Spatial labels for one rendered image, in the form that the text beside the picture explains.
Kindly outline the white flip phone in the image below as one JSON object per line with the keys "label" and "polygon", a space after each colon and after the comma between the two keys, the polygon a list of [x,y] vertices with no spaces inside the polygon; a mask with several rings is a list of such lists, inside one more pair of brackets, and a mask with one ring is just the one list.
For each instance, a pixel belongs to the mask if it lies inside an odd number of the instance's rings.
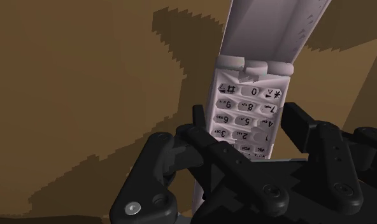
{"label": "white flip phone", "polygon": [[206,130],[251,162],[270,161],[294,62],[332,0],[231,0]]}

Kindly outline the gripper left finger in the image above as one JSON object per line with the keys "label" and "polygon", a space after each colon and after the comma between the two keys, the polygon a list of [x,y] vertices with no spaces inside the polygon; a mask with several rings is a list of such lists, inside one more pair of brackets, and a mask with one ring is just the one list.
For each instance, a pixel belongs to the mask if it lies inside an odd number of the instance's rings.
{"label": "gripper left finger", "polygon": [[[255,164],[204,129],[201,105],[193,122],[176,134],[152,134],[146,141],[111,209],[111,224],[280,224],[289,195],[270,176],[253,177]],[[188,169],[204,190],[205,200],[187,222],[169,185]]]}

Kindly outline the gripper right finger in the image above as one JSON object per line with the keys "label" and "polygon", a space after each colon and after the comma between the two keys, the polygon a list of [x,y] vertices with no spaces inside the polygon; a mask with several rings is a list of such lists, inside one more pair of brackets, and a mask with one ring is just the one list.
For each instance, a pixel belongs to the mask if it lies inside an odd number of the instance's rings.
{"label": "gripper right finger", "polygon": [[[347,215],[358,213],[368,195],[377,200],[377,128],[347,133],[313,119],[294,102],[285,103],[281,127],[297,149],[308,154],[308,170],[315,175],[305,189],[310,195]],[[377,204],[371,209],[377,210]]]}

